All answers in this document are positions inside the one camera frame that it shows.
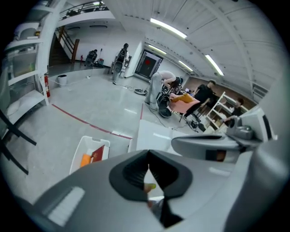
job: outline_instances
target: orange object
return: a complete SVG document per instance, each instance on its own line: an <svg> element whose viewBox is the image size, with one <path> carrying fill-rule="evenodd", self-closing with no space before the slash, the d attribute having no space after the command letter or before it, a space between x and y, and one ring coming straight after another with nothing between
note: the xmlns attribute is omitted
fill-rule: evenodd
<svg viewBox="0 0 290 232"><path fill-rule="evenodd" d="M81 167L89 164L91 162L91 156L87 154L82 155Z"/></svg>
<svg viewBox="0 0 290 232"><path fill-rule="evenodd" d="M47 97L50 97L49 87L48 87L48 75L44 76L44 82L45 82L45 91Z"/></svg>

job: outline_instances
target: red tape line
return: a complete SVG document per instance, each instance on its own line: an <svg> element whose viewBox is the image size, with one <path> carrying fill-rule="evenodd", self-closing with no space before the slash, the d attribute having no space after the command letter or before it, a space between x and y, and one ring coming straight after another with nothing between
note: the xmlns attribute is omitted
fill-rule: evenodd
<svg viewBox="0 0 290 232"><path fill-rule="evenodd" d="M88 123L88 122L84 121L84 120L82 120L82 119L80 119L80 118L78 118L78 117L76 117L76 116L74 116L74 115L72 115L72 114L66 112L65 110L63 110L62 108L59 108L58 106L56 106L56 105L54 105L54 104L51 104L51 105L52 105L53 107L57 108L58 110L60 110L61 112L65 113L66 115L71 116L72 118L74 118L74 119L76 119L76 120L78 120L78 121L80 121L80 122L82 122L82 123L84 123L84 124L89 124L92 128L95 128L95 129L97 129L97 130L99 130L99 131L103 131L103 132L105 132L105 133L109 133L109 134L111 134L111 135L118 136L118 137L120 137L120 138L125 138L125 139L129 139L129 140L132 139L131 137L128 137L128 136L124 136L124 135L116 135L116 134L114 134L114 133L112 133L112 132L110 132L110 131L108 131L108 130L102 129L102 128L98 127L98 126L95 126L95 125L93 125L93 124L91 124L91 123Z"/></svg>
<svg viewBox="0 0 290 232"><path fill-rule="evenodd" d="M141 108L141 115L140 115L140 120L142 119L142 116L143 116L143 105L144 105L144 103L142 103L142 108Z"/></svg>

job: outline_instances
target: ceiling light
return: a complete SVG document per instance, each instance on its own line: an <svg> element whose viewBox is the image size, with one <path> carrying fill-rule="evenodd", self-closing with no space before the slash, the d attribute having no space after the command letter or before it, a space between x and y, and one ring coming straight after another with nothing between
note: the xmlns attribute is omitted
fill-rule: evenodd
<svg viewBox="0 0 290 232"><path fill-rule="evenodd" d="M172 26L169 26L165 23L162 23L158 20L155 20L155 19L150 19L150 22L151 23L154 23L154 24L158 24L159 26L162 26L162 27L165 27L166 29L176 33L177 35L181 36L182 38L186 38L187 35L186 34L183 34L182 32L178 31L177 29L173 28Z"/></svg>
<svg viewBox="0 0 290 232"><path fill-rule="evenodd" d="M135 111L131 111L131 110L128 110L128 109L124 109L125 111L128 111L128 112L130 112L130 113L133 113L133 114L137 114L137 112L135 112Z"/></svg>
<svg viewBox="0 0 290 232"><path fill-rule="evenodd" d="M100 3L104 3L103 1L99 1L99 2L93 2L94 5L99 5Z"/></svg>
<svg viewBox="0 0 290 232"><path fill-rule="evenodd" d="M213 61L213 59L210 57L210 55L205 55L205 57L209 60L210 63L212 63L212 65L214 66L214 68L217 70L217 72L219 73L219 75L224 76L223 72L221 71L221 69L218 67L218 65Z"/></svg>
<svg viewBox="0 0 290 232"><path fill-rule="evenodd" d="M166 55L166 52L160 50L159 48L153 47L153 46L150 45L150 44L149 44L148 46L151 47L151 48L153 48L153 49L155 49L155 50L157 50L157 51L159 51L159 52L161 52L161 53L163 53L164 55Z"/></svg>
<svg viewBox="0 0 290 232"><path fill-rule="evenodd" d="M181 63L183 66L185 66L186 68L188 68L190 71L193 71L190 67L188 67L185 63L183 63L182 61L178 61L179 63Z"/></svg>

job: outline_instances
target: black jeans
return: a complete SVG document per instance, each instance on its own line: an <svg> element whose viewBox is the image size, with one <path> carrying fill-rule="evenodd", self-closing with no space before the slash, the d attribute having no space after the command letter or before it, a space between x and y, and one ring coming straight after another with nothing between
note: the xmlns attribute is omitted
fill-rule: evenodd
<svg viewBox="0 0 290 232"><path fill-rule="evenodd" d="M193 112L195 112L195 111L200 107L200 105L201 105L201 102L198 103L198 104L193 105L192 107L190 107L190 108L186 111L184 117L187 117L188 115L191 115Z"/></svg>

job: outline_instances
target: floor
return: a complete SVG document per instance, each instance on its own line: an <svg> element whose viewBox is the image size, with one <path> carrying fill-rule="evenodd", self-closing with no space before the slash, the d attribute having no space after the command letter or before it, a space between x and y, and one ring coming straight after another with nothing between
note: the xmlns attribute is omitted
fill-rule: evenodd
<svg viewBox="0 0 290 232"><path fill-rule="evenodd" d="M37 142L36 146L14 135L7 143L29 175L4 156L0 158L12 192L31 203L68 175L74 152L84 135L109 140L111 158L127 152L141 118L189 135L195 133L185 120L179 123L177 114L164 119L150 112L143 103L145 97L133 92L134 88L147 88L148 83L143 80L130 77L113 85L111 76L105 74L79 78L75 84L51 90L50 105L39 107L19 127Z"/></svg>

